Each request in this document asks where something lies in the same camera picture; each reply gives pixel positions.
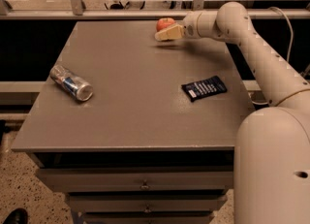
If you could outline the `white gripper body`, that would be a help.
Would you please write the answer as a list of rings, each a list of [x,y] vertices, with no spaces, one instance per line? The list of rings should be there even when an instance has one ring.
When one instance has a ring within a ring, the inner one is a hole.
[[[202,12],[190,12],[183,18],[184,34],[186,38],[199,39],[202,34],[199,30],[199,19]]]

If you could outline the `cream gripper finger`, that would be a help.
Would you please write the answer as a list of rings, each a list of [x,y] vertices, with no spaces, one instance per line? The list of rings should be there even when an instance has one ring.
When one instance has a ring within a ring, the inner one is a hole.
[[[180,24],[172,24],[164,29],[161,29],[155,34],[157,41],[178,40],[184,37],[184,27]]]

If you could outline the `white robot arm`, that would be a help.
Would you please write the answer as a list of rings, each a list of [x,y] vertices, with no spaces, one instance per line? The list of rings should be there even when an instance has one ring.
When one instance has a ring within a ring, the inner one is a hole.
[[[267,106],[241,123],[234,146],[235,224],[310,224],[310,84],[258,33],[245,7],[194,11],[158,41],[211,38],[238,46]]]

